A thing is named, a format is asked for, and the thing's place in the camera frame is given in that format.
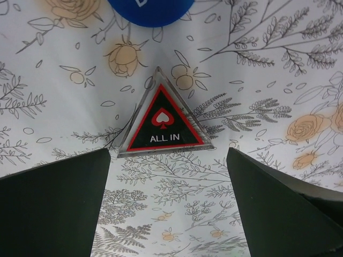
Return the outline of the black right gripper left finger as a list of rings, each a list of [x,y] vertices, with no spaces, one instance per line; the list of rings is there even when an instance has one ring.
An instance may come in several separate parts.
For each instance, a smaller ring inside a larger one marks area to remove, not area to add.
[[[90,256],[106,149],[1,178],[1,256]]]

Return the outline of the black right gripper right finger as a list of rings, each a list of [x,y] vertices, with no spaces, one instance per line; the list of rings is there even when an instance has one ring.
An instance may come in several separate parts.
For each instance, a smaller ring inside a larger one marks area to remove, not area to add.
[[[342,256],[342,193],[228,150],[227,168],[251,256]]]

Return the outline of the triangular all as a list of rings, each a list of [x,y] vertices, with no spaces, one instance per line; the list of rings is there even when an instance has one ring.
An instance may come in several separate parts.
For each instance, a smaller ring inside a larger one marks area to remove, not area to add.
[[[209,134],[157,67],[118,148],[118,157],[214,149]]]

